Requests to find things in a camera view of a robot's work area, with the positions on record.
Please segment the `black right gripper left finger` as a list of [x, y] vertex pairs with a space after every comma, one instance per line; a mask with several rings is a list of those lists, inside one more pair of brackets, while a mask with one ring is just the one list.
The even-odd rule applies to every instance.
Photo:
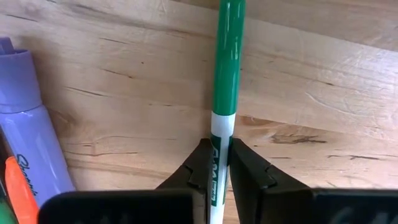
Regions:
[[46, 201], [38, 224], [208, 224], [212, 146], [201, 139], [153, 190], [66, 192]]

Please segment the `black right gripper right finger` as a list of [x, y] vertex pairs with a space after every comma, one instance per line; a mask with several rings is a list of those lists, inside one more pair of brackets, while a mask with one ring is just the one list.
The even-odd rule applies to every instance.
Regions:
[[229, 158], [240, 224], [398, 224], [398, 190], [311, 188], [240, 139]]

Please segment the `green Expo marker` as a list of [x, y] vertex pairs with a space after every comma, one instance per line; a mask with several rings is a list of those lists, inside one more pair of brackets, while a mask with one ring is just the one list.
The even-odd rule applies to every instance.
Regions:
[[238, 105], [246, 0], [220, 0], [211, 112], [213, 167], [210, 224], [223, 224], [228, 156]]

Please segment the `lavender Sharpie highlighter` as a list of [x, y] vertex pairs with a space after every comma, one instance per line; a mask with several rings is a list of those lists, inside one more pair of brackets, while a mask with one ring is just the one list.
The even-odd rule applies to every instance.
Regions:
[[0, 127], [28, 189], [41, 207], [75, 190], [44, 106], [32, 54], [0, 37]]

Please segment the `red-orange thin marker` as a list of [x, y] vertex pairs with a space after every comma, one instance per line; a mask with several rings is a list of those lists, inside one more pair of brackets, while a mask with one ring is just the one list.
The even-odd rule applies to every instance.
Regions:
[[6, 188], [19, 224], [38, 224], [39, 208], [15, 157], [6, 159]]

